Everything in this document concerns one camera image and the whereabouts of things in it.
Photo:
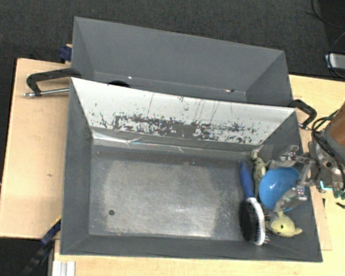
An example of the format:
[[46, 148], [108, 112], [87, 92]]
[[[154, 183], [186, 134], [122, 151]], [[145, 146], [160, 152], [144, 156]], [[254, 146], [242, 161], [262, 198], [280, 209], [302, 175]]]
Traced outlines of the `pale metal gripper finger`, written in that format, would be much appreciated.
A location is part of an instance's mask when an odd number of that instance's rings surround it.
[[289, 188], [276, 200], [274, 212], [287, 212], [297, 208], [308, 199], [304, 186]]
[[297, 153], [299, 151], [298, 145], [290, 145], [286, 147], [276, 158], [270, 160], [268, 169], [290, 168], [296, 164]]

